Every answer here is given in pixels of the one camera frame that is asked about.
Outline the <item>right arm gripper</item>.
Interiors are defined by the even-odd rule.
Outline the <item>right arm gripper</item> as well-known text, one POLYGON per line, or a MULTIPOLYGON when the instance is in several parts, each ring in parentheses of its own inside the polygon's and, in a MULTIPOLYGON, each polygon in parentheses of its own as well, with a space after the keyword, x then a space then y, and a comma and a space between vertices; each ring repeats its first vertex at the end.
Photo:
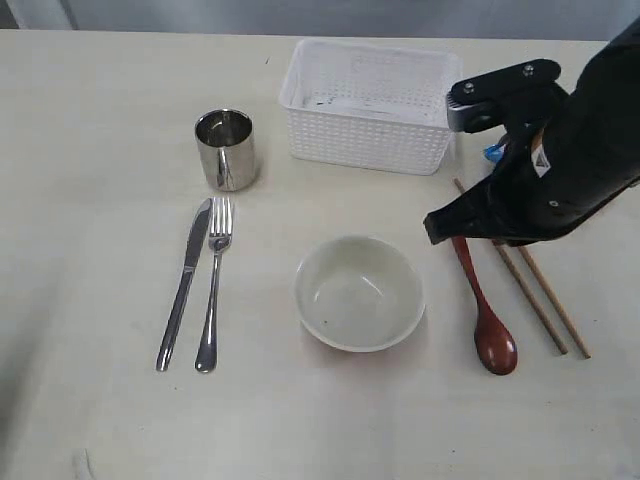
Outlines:
POLYGON ((510 246, 554 240, 638 184, 638 25, 599 51, 567 93, 549 118, 506 130, 494 170, 426 216, 432 244, 456 236, 510 246))

